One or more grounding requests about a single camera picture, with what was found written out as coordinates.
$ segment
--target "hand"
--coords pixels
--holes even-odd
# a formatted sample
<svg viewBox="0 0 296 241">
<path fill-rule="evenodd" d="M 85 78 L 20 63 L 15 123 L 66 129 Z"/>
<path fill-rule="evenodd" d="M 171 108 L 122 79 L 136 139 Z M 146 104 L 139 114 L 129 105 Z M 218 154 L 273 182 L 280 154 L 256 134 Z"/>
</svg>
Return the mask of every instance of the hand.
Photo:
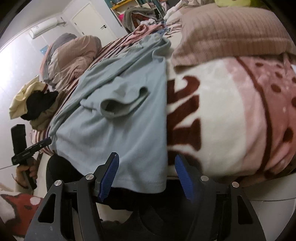
<svg viewBox="0 0 296 241">
<path fill-rule="evenodd" d="M 33 179 L 38 178 L 38 176 L 37 176 L 38 167 L 37 167 L 37 162 L 35 159 L 34 159 L 33 165 L 31 167 L 25 166 L 25 165 L 19 165 L 16 169 L 15 180 L 23 187 L 28 187 L 28 185 L 26 184 L 26 180 L 25 180 L 23 173 L 22 173 L 23 171 L 26 171 L 26 170 L 30 170 L 30 177 L 32 177 Z"/>
</svg>

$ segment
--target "air conditioner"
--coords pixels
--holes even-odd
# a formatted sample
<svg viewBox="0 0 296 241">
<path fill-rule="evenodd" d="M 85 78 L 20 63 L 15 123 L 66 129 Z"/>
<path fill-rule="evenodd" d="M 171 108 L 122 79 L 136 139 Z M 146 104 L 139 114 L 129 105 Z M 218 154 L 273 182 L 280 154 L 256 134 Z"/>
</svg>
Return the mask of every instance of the air conditioner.
<svg viewBox="0 0 296 241">
<path fill-rule="evenodd" d="M 44 22 L 41 22 L 31 28 L 29 32 L 30 36 L 32 37 L 32 39 L 34 39 L 57 25 L 59 25 L 57 18 L 50 18 L 48 20 L 45 20 Z"/>
</svg>

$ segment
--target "striped bed sheet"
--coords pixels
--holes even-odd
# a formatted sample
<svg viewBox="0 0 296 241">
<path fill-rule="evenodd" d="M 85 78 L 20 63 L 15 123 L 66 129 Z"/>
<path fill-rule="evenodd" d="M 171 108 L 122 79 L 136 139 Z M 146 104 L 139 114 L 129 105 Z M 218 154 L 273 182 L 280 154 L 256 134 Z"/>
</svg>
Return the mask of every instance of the striped bed sheet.
<svg viewBox="0 0 296 241">
<path fill-rule="evenodd" d="M 120 39 L 117 39 L 111 43 L 109 43 L 108 45 L 106 45 L 105 47 L 102 48 L 99 56 L 90 64 L 90 66 L 88 67 L 91 68 L 93 65 L 99 63 L 100 61 L 102 61 L 103 59 L 106 58 L 111 58 L 116 56 L 117 54 L 125 51 L 127 48 L 129 48 L 131 45 L 128 46 L 122 46 L 122 43 L 130 36 L 131 34 L 128 34 Z M 57 112 L 55 113 L 55 115 L 57 113 L 59 113 L 59 111 L 61 110 L 61 108 L 65 105 L 65 103 L 69 100 L 69 98 L 71 97 L 72 93 L 74 92 L 74 90 L 76 89 L 76 86 L 79 83 L 79 78 L 75 79 L 73 82 L 71 82 L 65 89 L 65 96 L 64 98 L 61 100 L 60 105 L 58 107 Z M 45 129 L 44 131 L 37 131 L 37 130 L 32 130 L 31 131 L 31 140 L 32 140 L 32 144 L 36 144 L 39 141 L 44 140 L 45 138 L 48 137 L 50 131 L 50 126 L 47 127 L 47 129 Z M 54 154 L 54 152 L 52 150 L 50 150 L 49 147 L 45 147 L 42 150 L 40 150 L 40 152 L 46 153 L 47 155 L 52 156 Z"/>
</svg>

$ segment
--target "pile of clothes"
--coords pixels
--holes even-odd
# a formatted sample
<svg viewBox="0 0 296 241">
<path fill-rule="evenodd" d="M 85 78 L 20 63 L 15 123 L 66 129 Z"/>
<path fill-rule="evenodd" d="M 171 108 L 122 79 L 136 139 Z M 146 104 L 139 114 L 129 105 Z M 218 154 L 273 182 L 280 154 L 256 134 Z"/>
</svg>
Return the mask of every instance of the pile of clothes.
<svg viewBox="0 0 296 241">
<path fill-rule="evenodd" d="M 25 84 L 12 100 L 10 119 L 21 117 L 30 121 L 33 129 L 45 130 L 64 96 L 63 91 L 50 92 L 47 87 L 46 83 L 39 82 L 38 75 Z"/>
<path fill-rule="evenodd" d="M 145 7 L 129 7 L 122 19 L 123 26 L 130 32 L 133 32 L 142 21 L 157 20 L 155 11 Z"/>
</svg>

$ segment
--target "pink clothing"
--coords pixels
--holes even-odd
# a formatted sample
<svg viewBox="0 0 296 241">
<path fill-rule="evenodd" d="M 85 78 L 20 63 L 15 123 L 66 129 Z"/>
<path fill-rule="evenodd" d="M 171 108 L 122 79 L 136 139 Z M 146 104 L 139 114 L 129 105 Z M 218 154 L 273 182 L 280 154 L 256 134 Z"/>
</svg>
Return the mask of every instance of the pink clothing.
<svg viewBox="0 0 296 241">
<path fill-rule="evenodd" d="M 124 13 L 122 13 L 122 14 L 120 14 L 120 15 L 118 16 L 120 22 L 122 22 L 122 20 L 123 20 L 123 16 L 124 16 Z"/>
<path fill-rule="evenodd" d="M 130 35 L 126 39 L 126 41 L 123 42 L 122 46 L 133 44 L 139 41 L 140 39 L 144 38 L 145 36 L 149 35 L 153 31 L 163 29 L 163 27 L 164 27 L 163 24 L 156 24 L 156 25 L 149 25 L 149 26 L 145 24 L 141 24 L 135 29 L 132 35 Z"/>
</svg>

